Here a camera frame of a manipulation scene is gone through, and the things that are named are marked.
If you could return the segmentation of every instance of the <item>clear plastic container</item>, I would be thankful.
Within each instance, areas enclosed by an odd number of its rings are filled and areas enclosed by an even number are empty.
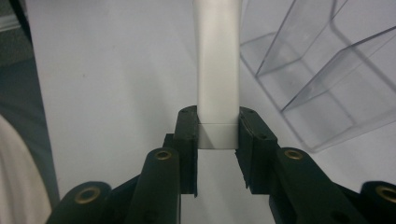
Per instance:
[[[396,120],[396,63],[383,60],[396,59],[393,8],[391,1],[293,0],[276,33],[241,45],[243,62],[305,149]]]
[[[396,120],[396,27],[341,49],[280,111],[306,148],[321,150]]]

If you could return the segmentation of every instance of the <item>white table surface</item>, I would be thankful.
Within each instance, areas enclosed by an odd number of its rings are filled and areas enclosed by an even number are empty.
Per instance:
[[[138,175],[145,157],[196,105],[191,0],[28,0],[35,58],[61,195]],[[241,105],[282,147],[298,141],[241,64]],[[396,183],[396,124],[313,155],[337,183]],[[245,189],[233,151],[199,151],[199,197],[182,196],[181,223],[273,223],[268,198]]]

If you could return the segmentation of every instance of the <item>black plastic part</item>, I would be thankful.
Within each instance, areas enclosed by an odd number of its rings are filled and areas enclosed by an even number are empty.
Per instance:
[[[17,16],[18,22],[20,23],[24,34],[26,35],[30,44],[32,44],[32,34],[30,32],[29,22],[27,21],[26,16],[23,12],[20,0],[9,0],[9,4],[11,5],[12,10],[14,10],[15,16]]]
[[[197,106],[192,105],[178,112],[172,144],[169,134],[165,144],[173,146],[180,157],[180,189],[182,194],[198,194],[197,160],[198,160],[198,115]]]
[[[87,182],[78,185],[70,190],[55,207],[47,223],[98,223],[110,191],[111,187],[102,182]]]
[[[360,210],[371,223],[396,223],[396,186],[383,181],[361,187]]]
[[[269,204],[276,224],[296,223],[296,214],[287,198],[271,195]]]
[[[177,151],[170,147],[152,150],[146,158],[124,223],[179,223],[179,184]]]
[[[256,111],[241,107],[238,159],[247,187],[252,194],[268,194],[270,158],[279,148],[276,136]]]
[[[163,140],[163,147],[173,147],[173,137],[172,133],[167,133]]]
[[[296,223],[368,223],[311,157],[300,149],[277,150],[273,169],[278,179],[271,179],[270,183],[279,181],[283,187],[296,213]]]
[[[361,196],[359,195],[359,193],[351,189],[347,189],[346,187],[338,185],[336,183],[334,184],[343,192],[344,196],[349,199],[353,206],[355,206],[361,212]]]
[[[139,176],[136,176],[122,185],[111,190],[109,193],[106,206],[100,218],[100,224],[121,224],[127,217],[129,207],[134,197],[134,189],[136,188]]]

